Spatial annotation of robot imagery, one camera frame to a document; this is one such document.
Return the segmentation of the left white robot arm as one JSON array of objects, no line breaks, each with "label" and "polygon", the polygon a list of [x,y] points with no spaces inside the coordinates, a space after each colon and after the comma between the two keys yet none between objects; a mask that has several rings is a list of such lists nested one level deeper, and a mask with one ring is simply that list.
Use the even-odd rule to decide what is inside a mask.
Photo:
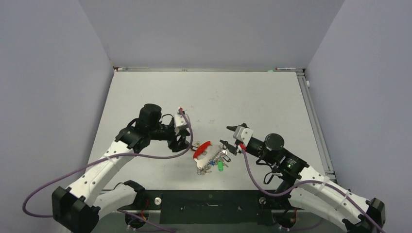
[{"label": "left white robot arm", "polygon": [[[189,116],[179,108],[170,123],[163,124],[161,111],[156,104],[145,104],[139,116],[119,131],[101,158],[84,168],[85,173],[79,179],[53,191],[52,218],[56,222],[72,233],[90,233],[109,213],[127,205],[133,209],[143,206],[145,189],[132,180],[106,193],[102,190],[135,157],[166,160],[189,151],[193,143]],[[142,154],[152,141],[166,141],[175,154],[168,157]]]}]

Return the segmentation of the red handled metal key holder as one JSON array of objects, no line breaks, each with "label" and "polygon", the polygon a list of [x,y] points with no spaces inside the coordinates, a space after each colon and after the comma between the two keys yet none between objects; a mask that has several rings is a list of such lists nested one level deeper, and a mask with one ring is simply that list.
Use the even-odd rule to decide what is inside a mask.
[{"label": "red handled metal key holder", "polygon": [[193,160],[196,163],[196,167],[198,169],[205,168],[212,160],[219,156],[222,150],[222,143],[214,143],[211,141],[202,143],[193,154]]}]

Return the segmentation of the black tag key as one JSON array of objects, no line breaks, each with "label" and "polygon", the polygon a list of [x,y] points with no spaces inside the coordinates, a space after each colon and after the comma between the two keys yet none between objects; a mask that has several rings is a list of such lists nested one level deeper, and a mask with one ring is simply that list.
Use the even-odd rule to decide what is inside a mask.
[{"label": "black tag key", "polygon": [[228,163],[231,162],[231,159],[230,159],[230,157],[229,157],[227,154],[224,154],[224,155],[223,155],[223,159],[224,159],[226,162],[228,162]]}]

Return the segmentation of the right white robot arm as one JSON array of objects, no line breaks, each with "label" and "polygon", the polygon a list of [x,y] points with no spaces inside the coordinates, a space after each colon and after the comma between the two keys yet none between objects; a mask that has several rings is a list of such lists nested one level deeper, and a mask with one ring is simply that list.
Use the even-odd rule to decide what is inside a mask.
[{"label": "right white robot arm", "polygon": [[[345,189],[328,176],[321,174],[308,162],[285,148],[284,138],[270,133],[264,140],[254,137],[245,123],[228,126],[235,143],[222,141],[230,153],[242,154],[248,175],[254,186],[272,197],[281,207],[288,206],[309,211],[335,224],[347,233],[382,233],[386,222],[385,204],[378,198],[367,199]],[[268,165],[271,173],[282,180],[271,193],[264,190],[252,175],[248,155],[257,164]]]}]

